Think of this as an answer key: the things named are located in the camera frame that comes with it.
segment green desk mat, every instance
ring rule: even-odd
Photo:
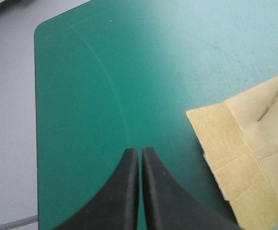
[[[184,112],[278,74],[278,1],[93,0],[38,26],[35,64],[40,230],[143,146],[233,219]]]

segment brown paper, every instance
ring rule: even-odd
[[[223,103],[186,112],[241,227],[278,224],[278,76]]]

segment cardboard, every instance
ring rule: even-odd
[[[278,224],[278,76],[186,115],[240,226],[273,229]]]

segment gray floor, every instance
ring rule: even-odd
[[[0,12],[0,224],[37,214],[34,30],[84,2],[20,0]]]

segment gray cable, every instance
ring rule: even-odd
[[[37,221],[38,221],[38,215],[35,215],[35,216],[32,216],[32,217],[27,217],[27,218],[24,218],[24,219],[16,220],[14,222],[1,224],[0,225],[0,230],[14,229],[14,228],[18,228],[20,226],[35,223]]]

